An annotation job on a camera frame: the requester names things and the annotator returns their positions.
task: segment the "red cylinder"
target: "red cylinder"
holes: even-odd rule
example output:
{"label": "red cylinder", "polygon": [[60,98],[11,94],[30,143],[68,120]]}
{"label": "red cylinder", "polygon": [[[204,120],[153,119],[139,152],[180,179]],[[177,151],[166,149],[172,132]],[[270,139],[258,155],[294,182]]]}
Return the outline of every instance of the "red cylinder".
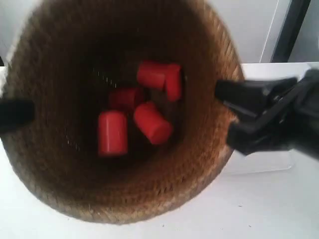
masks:
{"label": "red cylinder", "polygon": [[103,112],[99,116],[99,156],[120,156],[128,152],[127,118],[119,111]]}
{"label": "red cylinder", "polygon": [[133,112],[144,101],[144,90],[140,87],[119,88],[109,93],[109,107],[114,110]]}
{"label": "red cylinder", "polygon": [[137,80],[142,86],[155,88],[160,91],[165,85],[166,64],[145,61],[139,65]]}
{"label": "red cylinder", "polygon": [[152,102],[138,106],[134,113],[134,121],[151,144],[163,144],[171,136],[173,126],[157,111]]}
{"label": "red cylinder", "polygon": [[181,85],[181,67],[177,64],[170,64],[166,71],[165,89],[167,99],[175,102],[181,98],[182,85]]}

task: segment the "black frame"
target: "black frame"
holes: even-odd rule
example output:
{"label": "black frame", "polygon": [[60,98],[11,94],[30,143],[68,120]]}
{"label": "black frame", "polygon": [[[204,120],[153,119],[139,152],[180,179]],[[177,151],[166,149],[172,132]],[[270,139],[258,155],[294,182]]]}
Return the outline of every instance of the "black frame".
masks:
{"label": "black frame", "polygon": [[272,57],[272,62],[288,62],[311,0],[292,0]]}

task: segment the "white wall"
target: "white wall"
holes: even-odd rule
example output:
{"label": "white wall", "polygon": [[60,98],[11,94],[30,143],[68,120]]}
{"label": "white wall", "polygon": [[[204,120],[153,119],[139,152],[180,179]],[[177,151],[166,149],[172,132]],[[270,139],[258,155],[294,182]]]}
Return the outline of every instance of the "white wall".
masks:
{"label": "white wall", "polygon": [[[41,0],[0,0],[0,56]],[[270,62],[291,0],[208,0],[226,22],[245,63]]]}
{"label": "white wall", "polygon": [[319,0],[310,2],[289,62],[319,61]]}

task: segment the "red cylindrical block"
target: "red cylindrical block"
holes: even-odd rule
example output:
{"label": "red cylindrical block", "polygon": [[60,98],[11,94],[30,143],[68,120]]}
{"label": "red cylindrical block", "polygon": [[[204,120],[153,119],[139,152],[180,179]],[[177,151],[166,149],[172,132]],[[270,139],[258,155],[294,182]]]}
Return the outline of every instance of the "red cylindrical block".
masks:
{"label": "red cylindrical block", "polygon": [[177,64],[170,64],[167,67],[165,89],[169,101],[175,102],[181,98],[181,67]]}
{"label": "red cylindrical block", "polygon": [[114,110],[133,112],[144,101],[144,90],[140,87],[119,88],[109,93],[109,107]]}
{"label": "red cylindrical block", "polygon": [[165,143],[173,132],[173,126],[157,111],[152,102],[138,106],[134,121],[152,144]]}
{"label": "red cylindrical block", "polygon": [[127,118],[119,111],[103,112],[99,116],[99,156],[119,156],[128,152]]}
{"label": "red cylindrical block", "polygon": [[145,61],[139,65],[137,80],[142,86],[163,90],[166,77],[166,64]]}

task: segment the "woven basket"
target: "woven basket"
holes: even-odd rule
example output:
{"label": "woven basket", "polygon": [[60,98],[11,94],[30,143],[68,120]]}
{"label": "woven basket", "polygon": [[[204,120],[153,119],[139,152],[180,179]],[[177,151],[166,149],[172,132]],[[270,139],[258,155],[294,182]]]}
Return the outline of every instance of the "woven basket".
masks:
{"label": "woven basket", "polygon": [[[124,158],[97,156],[96,122],[110,88],[135,80],[141,60],[184,68],[178,137],[153,148],[132,128]],[[243,79],[229,35],[203,0],[48,0],[29,19],[4,98],[35,103],[35,121],[2,136],[14,171],[50,207],[124,224],[173,210],[201,192],[231,155],[233,115],[217,79]]]}

